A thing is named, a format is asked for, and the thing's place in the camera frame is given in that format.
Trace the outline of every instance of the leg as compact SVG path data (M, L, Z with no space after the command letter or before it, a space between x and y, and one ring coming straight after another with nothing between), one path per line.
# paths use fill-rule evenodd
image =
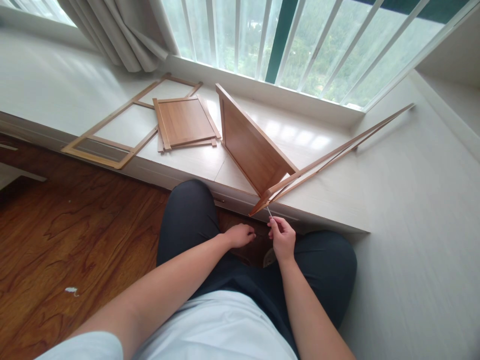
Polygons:
M220 233L214 198L200 180L176 186L161 221L156 265L159 266Z
M352 246L336 232L310 232L295 245L295 260L338 329L347 311L357 273L357 257Z

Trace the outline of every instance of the hand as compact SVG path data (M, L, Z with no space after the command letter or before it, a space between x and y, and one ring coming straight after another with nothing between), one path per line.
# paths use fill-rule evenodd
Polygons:
M295 230L282 217L270 217L268 226L271 227L268 237L273 240L273 251L275 251L278 263L295 261Z
M232 226L224 235L232 248L241 248L257 237L253 227L242 223Z

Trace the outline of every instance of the window glass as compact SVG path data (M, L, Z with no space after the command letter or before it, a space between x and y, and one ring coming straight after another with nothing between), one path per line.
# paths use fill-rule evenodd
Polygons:
M282 0L273 0L271 2L270 17L268 18L268 28L266 29L265 45L263 47L263 58L261 60L259 79L264 81L269 68L270 55L274 44L275 32L279 23L280 7Z
M366 106L443 28L443 24L416 18L345 103Z
M334 3L334 0L306 0L280 79L281 86L297 90Z
M188 18L190 20L191 35L195 48L196 60L200 63L212 65L210 52L209 20L207 18L207 4L205 0L186 0Z
M235 68L235 0L215 1L217 56L220 69Z
M323 98L340 103L406 18L399 12L378 9Z
M22 10L42 18L76 26L57 0L0 0L0 6Z
M372 7L355 0L341 3L302 92L319 96Z
M243 0L240 10L238 73L254 78L259 58L260 38L266 0Z
M176 45L180 50L180 56L193 60L194 57L190 50L189 33L187 31L187 24L185 23L182 2L179 0L163 0L162 4L168 22L170 23Z

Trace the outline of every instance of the curtain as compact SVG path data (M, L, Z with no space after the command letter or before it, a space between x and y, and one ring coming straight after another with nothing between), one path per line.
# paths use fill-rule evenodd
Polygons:
M169 54L149 0L58 0L61 8L117 66L152 72Z

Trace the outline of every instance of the person's left hand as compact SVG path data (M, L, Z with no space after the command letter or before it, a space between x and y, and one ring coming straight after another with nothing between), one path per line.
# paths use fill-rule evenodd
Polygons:
M232 226L224 235L232 248L241 248L257 237L253 227L242 223Z

